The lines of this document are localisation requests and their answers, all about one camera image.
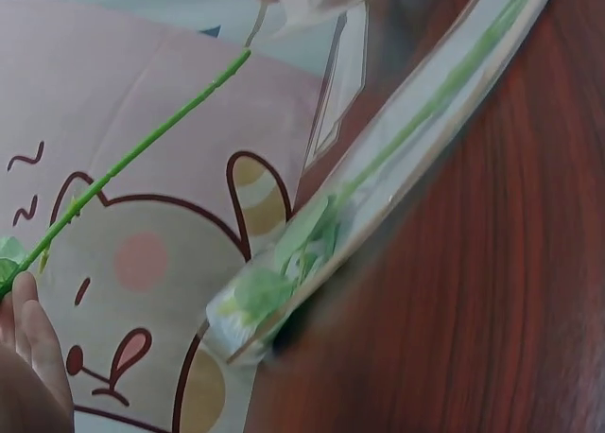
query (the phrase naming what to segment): reddish-brown wood surface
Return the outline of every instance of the reddish-brown wood surface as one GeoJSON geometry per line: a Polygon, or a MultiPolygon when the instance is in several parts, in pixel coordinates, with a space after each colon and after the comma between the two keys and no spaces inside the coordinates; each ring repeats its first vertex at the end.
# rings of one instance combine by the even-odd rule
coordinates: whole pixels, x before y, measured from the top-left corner
{"type": "MultiPolygon", "coordinates": [[[[416,51],[375,64],[372,94],[466,1],[419,0],[416,51]]],[[[551,0],[439,167],[286,326],[248,432],[605,428],[604,9],[551,0]]]]}

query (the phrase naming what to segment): green leaf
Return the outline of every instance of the green leaf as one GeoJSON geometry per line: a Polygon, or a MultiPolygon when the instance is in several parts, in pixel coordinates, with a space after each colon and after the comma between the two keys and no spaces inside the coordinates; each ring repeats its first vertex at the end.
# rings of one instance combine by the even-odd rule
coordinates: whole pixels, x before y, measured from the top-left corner
{"type": "Polygon", "coordinates": [[[320,195],[290,220],[275,245],[276,268],[284,268],[292,255],[312,240],[326,223],[336,220],[336,199],[335,195],[320,195]]]}
{"type": "Polygon", "coordinates": [[[234,296],[239,308],[260,322],[290,298],[292,287],[286,277],[270,269],[250,268],[235,279],[234,296]]]}
{"type": "Polygon", "coordinates": [[[0,286],[10,282],[10,276],[26,258],[26,250],[15,237],[0,237],[0,286]]]}
{"type": "Polygon", "coordinates": [[[16,237],[0,237],[0,258],[20,265],[27,257],[27,251],[16,237]]]}
{"type": "Polygon", "coordinates": [[[0,258],[0,285],[6,283],[17,268],[19,268],[19,263],[8,258],[0,258]]]}
{"type": "Polygon", "coordinates": [[[324,247],[324,257],[325,262],[327,262],[332,255],[334,255],[334,250],[337,247],[337,239],[338,239],[338,229],[340,225],[338,222],[333,221],[328,226],[326,226],[322,231],[323,245],[324,247]]]}
{"type": "Polygon", "coordinates": [[[40,272],[41,274],[44,272],[44,269],[48,264],[48,258],[50,258],[50,247],[44,249],[42,255],[40,256],[40,265],[38,267],[38,272],[40,272]]]}
{"type": "Polygon", "coordinates": [[[301,255],[301,258],[299,259],[299,267],[301,269],[299,280],[301,282],[303,282],[304,279],[306,279],[306,276],[309,275],[309,272],[313,268],[313,265],[315,265],[315,262],[318,260],[318,258],[319,256],[317,254],[311,252],[305,252],[301,255]]]}

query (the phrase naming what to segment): bear eye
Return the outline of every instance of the bear eye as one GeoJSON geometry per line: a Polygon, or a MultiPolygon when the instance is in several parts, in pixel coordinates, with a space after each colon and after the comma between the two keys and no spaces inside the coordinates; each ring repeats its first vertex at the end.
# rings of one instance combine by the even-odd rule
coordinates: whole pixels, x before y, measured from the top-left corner
{"type": "Polygon", "coordinates": [[[91,278],[86,277],[84,279],[84,281],[82,282],[82,285],[79,286],[78,293],[76,294],[76,300],[74,301],[75,306],[80,305],[80,303],[82,302],[82,298],[86,294],[86,290],[88,289],[88,286],[90,284],[91,284],[91,278]]]}

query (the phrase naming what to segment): cartoon bear face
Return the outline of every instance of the cartoon bear face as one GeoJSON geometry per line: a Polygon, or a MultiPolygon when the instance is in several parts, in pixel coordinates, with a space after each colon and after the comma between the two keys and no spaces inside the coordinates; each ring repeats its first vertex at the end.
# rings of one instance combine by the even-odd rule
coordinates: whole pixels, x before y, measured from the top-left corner
{"type": "MultiPolygon", "coordinates": [[[[60,213],[84,186],[72,180],[60,213]]],[[[172,431],[204,305],[244,263],[230,234],[200,211],[145,196],[95,198],[64,229],[40,296],[79,406],[172,431]]],[[[222,402],[220,368],[206,367],[222,402]]]]}

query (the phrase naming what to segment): plastic wrapping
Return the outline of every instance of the plastic wrapping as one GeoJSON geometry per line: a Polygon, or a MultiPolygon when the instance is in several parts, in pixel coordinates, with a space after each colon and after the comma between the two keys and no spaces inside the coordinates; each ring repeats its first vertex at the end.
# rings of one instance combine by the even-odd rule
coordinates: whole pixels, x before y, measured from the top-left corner
{"type": "Polygon", "coordinates": [[[206,308],[227,362],[262,358],[287,317],[380,223],[455,136],[546,0],[478,0],[349,148],[320,191],[206,308]]]}

